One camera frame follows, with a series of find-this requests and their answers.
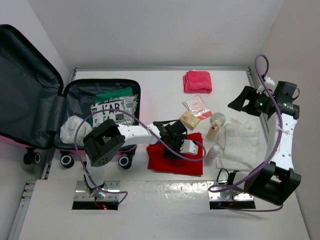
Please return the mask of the small yellow cardboard box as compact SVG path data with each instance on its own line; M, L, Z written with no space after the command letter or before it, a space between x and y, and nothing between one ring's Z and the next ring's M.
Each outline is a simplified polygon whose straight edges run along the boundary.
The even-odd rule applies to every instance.
M190 130L194 130L200 119L189 111L185 111L179 120Z

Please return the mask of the red cloth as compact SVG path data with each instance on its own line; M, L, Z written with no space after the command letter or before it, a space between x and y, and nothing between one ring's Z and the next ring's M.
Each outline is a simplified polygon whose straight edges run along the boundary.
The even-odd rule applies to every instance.
M165 157L167 149L163 144L150 144L147 148L148 169L155 172L201 176L203 174L203 161L189 161L178 158L176 155L173 157Z

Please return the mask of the pink towel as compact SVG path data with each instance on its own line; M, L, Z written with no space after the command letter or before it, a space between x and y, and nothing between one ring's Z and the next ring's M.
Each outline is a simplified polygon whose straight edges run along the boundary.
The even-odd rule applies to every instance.
M210 94L213 90L211 75L207 71L189 70L182 79L186 94Z

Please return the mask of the white cloth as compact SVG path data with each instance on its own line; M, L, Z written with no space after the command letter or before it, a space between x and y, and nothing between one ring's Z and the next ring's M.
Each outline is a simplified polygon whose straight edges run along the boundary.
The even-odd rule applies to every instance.
M216 168L250 172L260 164L260 130L255 121L230 118L217 134Z

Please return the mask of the black white newspaper print bag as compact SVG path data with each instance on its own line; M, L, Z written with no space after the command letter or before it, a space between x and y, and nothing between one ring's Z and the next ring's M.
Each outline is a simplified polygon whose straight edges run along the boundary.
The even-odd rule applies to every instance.
M91 117L92 127L96 128L109 119L112 119L116 124L133 125L135 120L131 116L124 114L123 111L134 116L138 107L138 96L138 94L121 96L93 104L90 107L92 113L104 111Z

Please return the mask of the green printed shirt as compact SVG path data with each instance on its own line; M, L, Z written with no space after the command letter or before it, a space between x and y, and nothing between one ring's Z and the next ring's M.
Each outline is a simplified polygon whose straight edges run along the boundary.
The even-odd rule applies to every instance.
M94 103L100 103L104 102L106 100L114 99L114 98L120 98L120 97L126 97L133 95L133 91L131 87L126 87L122 89L118 89L112 92L104 92L104 93L98 93L95 96Z

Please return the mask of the white drawstring pouch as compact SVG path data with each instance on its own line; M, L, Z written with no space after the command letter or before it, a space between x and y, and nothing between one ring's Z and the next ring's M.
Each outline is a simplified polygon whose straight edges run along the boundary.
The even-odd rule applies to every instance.
M60 140L64 144L74 144L75 143L75 135L79 125L82 123L83 119L73 115L70 116L66 122L60 128ZM78 146L83 147L83 139L86 135L88 135L93 128L88 122L84 122L80 129L78 130L76 143Z

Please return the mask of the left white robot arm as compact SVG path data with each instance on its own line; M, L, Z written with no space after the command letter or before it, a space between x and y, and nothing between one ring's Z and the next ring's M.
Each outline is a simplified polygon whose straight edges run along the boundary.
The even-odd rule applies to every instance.
M103 183L102 166L108 164L118 152L138 144L154 145L159 140L164 141L171 149L164 150L162 156L166 159L173 159L177 154L194 153L194 148L187 139L187 129L179 120L173 124L154 121L143 127L117 124L109 119L87 134L83 139L88 170L84 181L89 196L100 197L101 193L95 186L107 189Z

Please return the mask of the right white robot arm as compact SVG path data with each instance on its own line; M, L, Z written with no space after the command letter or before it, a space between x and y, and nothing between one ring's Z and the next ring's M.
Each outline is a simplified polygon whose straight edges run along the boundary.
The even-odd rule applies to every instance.
M269 93L265 89L245 86L228 107L259 117L267 115L267 150L260 165L244 178L244 192L276 206L297 189L301 175L294 171L292 160L293 136L300 116L294 104L294 83L279 81Z

